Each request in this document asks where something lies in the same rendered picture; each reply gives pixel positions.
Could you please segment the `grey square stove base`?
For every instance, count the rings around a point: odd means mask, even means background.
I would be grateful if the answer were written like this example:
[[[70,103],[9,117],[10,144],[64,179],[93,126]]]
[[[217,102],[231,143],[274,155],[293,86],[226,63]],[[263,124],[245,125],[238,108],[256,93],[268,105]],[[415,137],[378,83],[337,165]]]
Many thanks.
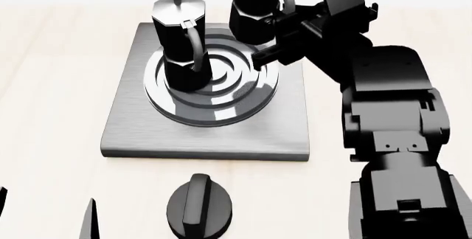
[[[233,37],[226,24],[208,24],[208,35]],[[307,161],[308,118],[302,66],[279,68],[279,84],[259,112],[230,125],[196,127],[158,112],[144,88],[145,67],[161,48],[154,25],[137,31],[100,143],[107,157]]]

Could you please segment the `black stove knob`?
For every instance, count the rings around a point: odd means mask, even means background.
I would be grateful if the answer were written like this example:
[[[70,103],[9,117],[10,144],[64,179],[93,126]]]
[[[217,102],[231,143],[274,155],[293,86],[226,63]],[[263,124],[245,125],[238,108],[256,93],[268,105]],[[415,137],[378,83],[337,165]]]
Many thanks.
[[[166,216],[178,239],[218,239],[232,221],[232,200],[210,176],[193,174],[171,195]]]

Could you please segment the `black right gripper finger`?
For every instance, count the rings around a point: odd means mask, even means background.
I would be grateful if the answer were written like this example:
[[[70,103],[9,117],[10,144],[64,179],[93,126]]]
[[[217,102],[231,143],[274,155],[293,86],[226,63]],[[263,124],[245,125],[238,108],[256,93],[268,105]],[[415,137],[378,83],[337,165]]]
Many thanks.
[[[254,52],[251,55],[253,69],[261,70],[263,66],[281,59],[285,55],[285,48],[280,44],[275,44],[263,50]]]
[[[313,6],[296,5],[293,13],[284,14],[278,12],[274,15],[274,23],[296,23],[305,20],[315,19],[327,12],[325,3],[318,3]]]

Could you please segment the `black silver moka pot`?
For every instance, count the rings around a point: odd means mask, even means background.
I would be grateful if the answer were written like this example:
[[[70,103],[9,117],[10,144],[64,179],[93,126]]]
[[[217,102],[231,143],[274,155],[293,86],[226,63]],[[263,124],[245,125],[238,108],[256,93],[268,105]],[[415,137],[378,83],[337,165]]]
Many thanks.
[[[152,19],[164,50],[164,72],[172,89],[194,92],[212,79],[205,44],[203,0],[158,0]]]
[[[260,45],[274,39],[270,19],[296,9],[295,0],[233,0],[229,28],[244,44]]]

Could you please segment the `round ringed stove burner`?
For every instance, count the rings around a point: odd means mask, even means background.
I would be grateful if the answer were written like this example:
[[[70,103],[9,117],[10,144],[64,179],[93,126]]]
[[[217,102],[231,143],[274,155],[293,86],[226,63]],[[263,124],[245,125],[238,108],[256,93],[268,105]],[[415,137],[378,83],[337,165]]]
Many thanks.
[[[143,82],[147,98],[158,112],[185,125],[218,127],[248,119],[271,101],[279,84],[279,68],[270,64],[257,71],[251,60],[263,46],[208,35],[206,47],[213,77],[207,86],[190,93],[167,83],[162,48],[151,55]]]

